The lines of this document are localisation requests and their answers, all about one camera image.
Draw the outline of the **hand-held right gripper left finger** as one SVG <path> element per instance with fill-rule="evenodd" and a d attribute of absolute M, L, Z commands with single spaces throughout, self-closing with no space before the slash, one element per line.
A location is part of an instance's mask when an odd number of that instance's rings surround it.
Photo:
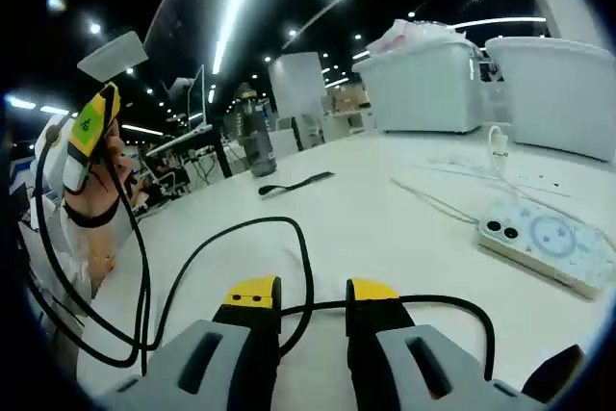
<path fill-rule="evenodd" d="M 281 358 L 281 283 L 256 278 L 227 294 L 97 401 L 105 410 L 270 410 Z"/>

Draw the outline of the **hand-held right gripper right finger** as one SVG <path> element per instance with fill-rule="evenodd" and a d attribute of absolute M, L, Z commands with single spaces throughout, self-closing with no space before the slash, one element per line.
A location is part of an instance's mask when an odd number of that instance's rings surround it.
<path fill-rule="evenodd" d="M 442 303 L 476 316 L 486 336 L 485 361 L 431 325 L 413 322 L 404 304 Z M 383 283 L 346 283 L 347 365 L 360 410 L 527 410 L 529 398 L 493 379 L 494 326 L 469 301 L 443 295 L 398 295 Z"/>

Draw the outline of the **person's left hand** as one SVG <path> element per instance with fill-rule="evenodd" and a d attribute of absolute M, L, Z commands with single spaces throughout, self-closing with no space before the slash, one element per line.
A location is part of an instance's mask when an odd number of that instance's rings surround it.
<path fill-rule="evenodd" d="M 133 160 L 123 154 L 125 144 L 119 135 L 118 122 L 115 119 L 106 134 L 105 153 L 111 159 L 111 167 L 105 162 L 91 164 L 84 189 L 73 196 L 65 194 L 65 203 L 86 218 L 95 218 L 106 213 L 118 199 L 114 177 L 123 184 L 133 170 Z"/>

